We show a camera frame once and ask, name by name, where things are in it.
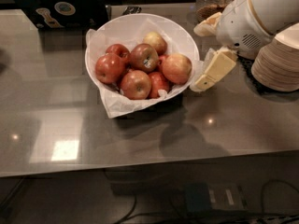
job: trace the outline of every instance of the stainless steel countertop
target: stainless steel countertop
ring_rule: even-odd
[[[197,37],[193,4],[141,5]],[[112,8],[112,18],[125,6]],[[299,96],[261,96],[238,65],[215,87],[109,119],[85,69],[80,31],[41,33],[0,11],[0,176],[299,149]]]

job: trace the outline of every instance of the jar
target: jar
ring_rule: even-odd
[[[199,22],[217,12],[223,12],[232,0],[196,0],[196,17]]]

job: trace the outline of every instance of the floor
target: floor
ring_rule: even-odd
[[[298,158],[295,152],[26,176],[5,211],[0,209],[0,223],[189,223],[176,220],[191,213],[202,223],[220,223],[261,213],[299,215]],[[0,207],[19,180],[0,179]],[[198,183],[210,189],[238,185],[242,207],[194,213],[191,208],[200,202],[190,206],[186,193],[196,196],[188,187]],[[130,210],[130,217],[119,221]]]

